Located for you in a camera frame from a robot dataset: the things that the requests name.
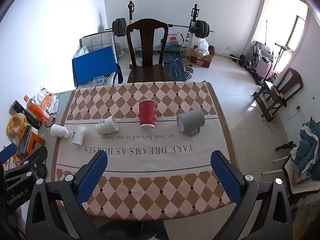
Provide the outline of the white paper cup with print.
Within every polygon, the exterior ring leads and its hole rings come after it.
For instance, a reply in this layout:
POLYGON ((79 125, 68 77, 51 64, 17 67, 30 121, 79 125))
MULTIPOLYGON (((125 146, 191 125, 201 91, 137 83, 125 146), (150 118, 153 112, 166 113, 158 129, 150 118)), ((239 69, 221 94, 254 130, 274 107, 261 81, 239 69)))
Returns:
POLYGON ((119 126, 114 116, 101 120, 95 125, 95 130, 99 135, 105 135, 119 131, 119 126))

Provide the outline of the small white paper cup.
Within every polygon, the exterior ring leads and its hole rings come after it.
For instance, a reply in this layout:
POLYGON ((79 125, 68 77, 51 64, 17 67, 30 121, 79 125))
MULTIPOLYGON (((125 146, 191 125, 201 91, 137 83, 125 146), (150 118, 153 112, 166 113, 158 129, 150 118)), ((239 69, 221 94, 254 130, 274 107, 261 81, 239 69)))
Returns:
POLYGON ((68 138, 69 137, 69 130, 65 126, 53 124, 50 132, 51 132, 52 137, 54 137, 54 138, 68 138))

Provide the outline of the upright white paper cup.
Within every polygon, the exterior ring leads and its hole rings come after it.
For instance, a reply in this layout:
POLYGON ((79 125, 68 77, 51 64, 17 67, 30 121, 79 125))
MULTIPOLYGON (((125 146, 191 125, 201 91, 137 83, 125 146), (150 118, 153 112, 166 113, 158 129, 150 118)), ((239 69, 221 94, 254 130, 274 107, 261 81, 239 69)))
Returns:
POLYGON ((84 136, 86 133, 86 126, 82 124, 73 124, 72 125, 72 144, 82 145, 84 141, 84 136))

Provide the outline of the red ribbed paper cup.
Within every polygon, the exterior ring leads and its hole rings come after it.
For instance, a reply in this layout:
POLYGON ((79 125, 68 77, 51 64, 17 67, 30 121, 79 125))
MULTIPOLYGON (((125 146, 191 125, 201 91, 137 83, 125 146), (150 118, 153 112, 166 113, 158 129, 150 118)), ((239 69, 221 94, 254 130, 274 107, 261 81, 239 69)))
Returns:
POLYGON ((154 100, 143 100, 139 103, 141 127, 156 127, 158 103, 154 100))

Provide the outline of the pile of blue clothes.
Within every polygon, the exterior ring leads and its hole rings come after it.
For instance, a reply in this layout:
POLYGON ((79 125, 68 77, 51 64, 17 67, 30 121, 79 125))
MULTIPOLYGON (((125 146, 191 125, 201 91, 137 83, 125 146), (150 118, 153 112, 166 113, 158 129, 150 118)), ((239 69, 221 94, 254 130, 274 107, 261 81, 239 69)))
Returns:
POLYGON ((319 122, 312 118, 300 128, 300 142, 291 151, 293 179, 319 181, 319 122))

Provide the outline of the orange box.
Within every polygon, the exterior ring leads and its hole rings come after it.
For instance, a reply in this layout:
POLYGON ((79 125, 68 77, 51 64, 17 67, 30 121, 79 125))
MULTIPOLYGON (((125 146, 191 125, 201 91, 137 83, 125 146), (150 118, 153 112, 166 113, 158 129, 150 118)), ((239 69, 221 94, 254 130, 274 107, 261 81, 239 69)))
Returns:
POLYGON ((29 139, 28 139, 25 153, 32 154, 40 146, 44 146, 45 143, 46 143, 46 141, 42 137, 40 137, 39 135, 37 135, 34 132, 31 132, 29 139))

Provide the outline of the yellow plastic bag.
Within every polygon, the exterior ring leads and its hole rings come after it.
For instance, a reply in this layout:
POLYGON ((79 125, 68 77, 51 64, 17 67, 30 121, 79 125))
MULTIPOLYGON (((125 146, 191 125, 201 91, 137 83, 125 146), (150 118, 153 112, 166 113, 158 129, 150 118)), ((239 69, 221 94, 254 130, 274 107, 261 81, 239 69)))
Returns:
POLYGON ((16 113, 7 124, 6 132, 8 138, 19 145, 26 133, 28 127, 27 119, 24 114, 16 113))

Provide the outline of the orange drink bottle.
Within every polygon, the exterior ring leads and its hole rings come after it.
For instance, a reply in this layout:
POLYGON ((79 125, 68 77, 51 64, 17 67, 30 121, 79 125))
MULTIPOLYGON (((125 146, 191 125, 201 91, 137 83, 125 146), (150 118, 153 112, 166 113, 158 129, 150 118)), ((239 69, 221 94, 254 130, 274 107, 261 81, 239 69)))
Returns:
POLYGON ((42 108, 37 105, 29 96, 24 96, 24 101, 27 103, 27 109, 33 113, 41 122, 48 122, 49 115, 42 110, 42 108))

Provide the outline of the grey ribbed mug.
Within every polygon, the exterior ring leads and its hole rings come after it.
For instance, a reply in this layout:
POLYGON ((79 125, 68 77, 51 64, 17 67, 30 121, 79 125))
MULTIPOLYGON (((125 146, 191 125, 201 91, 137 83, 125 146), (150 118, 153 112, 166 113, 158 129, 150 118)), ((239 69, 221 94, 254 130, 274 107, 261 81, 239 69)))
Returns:
POLYGON ((204 114, 199 109, 185 112, 177 116, 177 125, 179 130, 189 136, 199 133, 200 128, 203 127, 204 124, 204 114))

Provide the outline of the dark chair with white cushion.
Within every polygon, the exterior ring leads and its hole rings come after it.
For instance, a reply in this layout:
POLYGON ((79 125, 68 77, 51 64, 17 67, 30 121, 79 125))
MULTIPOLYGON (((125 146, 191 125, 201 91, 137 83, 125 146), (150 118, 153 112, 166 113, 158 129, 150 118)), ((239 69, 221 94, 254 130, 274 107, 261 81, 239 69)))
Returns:
POLYGON ((275 119, 275 114, 303 88, 303 80, 299 72, 288 68, 280 81, 275 85, 264 81, 261 89, 253 94, 253 100, 257 102, 262 111, 262 118, 267 122, 275 119))

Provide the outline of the checkered beige tablecloth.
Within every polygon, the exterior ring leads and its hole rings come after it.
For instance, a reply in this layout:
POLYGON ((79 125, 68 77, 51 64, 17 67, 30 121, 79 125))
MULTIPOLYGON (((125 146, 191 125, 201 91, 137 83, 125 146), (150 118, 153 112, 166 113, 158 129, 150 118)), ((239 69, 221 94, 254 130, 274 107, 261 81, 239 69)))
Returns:
POLYGON ((108 165, 84 204, 91 215, 135 220, 175 219, 230 204, 210 166, 220 150, 235 163, 231 134, 210 83, 146 82, 82 88, 70 93, 61 124, 86 126, 82 145, 61 139, 53 153, 53 181, 90 161, 99 150, 108 165), (139 103, 158 103, 156 127, 141 127, 139 103), (196 135, 182 133, 179 114, 199 109, 205 124, 196 135), (95 125, 114 116, 119 131, 99 135, 95 125))

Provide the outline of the dark wooden chair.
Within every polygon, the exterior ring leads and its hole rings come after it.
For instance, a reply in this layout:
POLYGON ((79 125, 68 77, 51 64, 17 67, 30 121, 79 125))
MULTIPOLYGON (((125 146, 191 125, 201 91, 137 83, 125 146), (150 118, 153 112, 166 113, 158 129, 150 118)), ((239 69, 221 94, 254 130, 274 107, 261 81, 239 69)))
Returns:
POLYGON ((140 66, 136 64, 136 56, 133 46, 129 46, 132 69, 127 80, 128 83, 171 81, 168 71, 163 66, 166 43, 164 36, 157 64, 153 64, 153 45, 150 44, 150 41, 151 40, 144 40, 141 44, 142 65, 140 66))

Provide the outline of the red cardboard box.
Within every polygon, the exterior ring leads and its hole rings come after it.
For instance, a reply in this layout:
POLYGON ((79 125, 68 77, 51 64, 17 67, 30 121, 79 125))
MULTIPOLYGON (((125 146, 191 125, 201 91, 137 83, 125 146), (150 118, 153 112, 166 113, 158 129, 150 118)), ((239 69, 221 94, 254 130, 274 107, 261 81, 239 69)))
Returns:
POLYGON ((215 51, 214 50, 208 50, 208 51, 209 51, 208 55, 198 57, 196 54, 196 51, 192 49, 190 51, 190 57, 189 57, 190 62, 192 64, 195 64, 204 68, 209 68, 212 62, 212 59, 215 55, 215 51))

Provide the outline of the white padded bench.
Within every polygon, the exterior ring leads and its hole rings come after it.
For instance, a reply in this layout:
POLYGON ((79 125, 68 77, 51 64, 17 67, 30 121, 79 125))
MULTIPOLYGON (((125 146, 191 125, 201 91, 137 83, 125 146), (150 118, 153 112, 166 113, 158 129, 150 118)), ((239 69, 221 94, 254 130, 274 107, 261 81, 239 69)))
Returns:
POLYGON ((80 47, 86 47, 89 52, 111 47, 113 55, 116 55, 114 35, 111 31, 95 33, 80 38, 80 47))

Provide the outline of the barbell on rack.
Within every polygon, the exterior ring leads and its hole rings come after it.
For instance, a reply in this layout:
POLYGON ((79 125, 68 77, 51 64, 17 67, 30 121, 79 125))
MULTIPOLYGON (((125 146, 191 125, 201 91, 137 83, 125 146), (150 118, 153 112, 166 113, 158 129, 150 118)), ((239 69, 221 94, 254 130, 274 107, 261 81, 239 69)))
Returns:
POLYGON ((137 22, 132 22, 129 25, 126 25, 125 18, 116 18, 112 22, 112 27, 105 29, 106 32, 112 32, 116 37, 127 37, 128 46, 133 46, 132 33, 137 30, 140 32, 140 38, 143 43, 144 40, 151 40, 150 44, 153 45, 153 38, 155 30, 162 28, 164 30, 164 39, 168 39, 169 28, 179 27, 187 28, 187 46, 191 44, 192 37, 196 38, 207 38, 210 33, 214 31, 210 29, 209 24, 206 21, 198 20, 199 8, 197 4, 194 5, 191 10, 191 20, 189 25, 176 25, 176 24, 167 24, 161 21, 158 21, 153 18, 145 18, 138 20, 137 22))

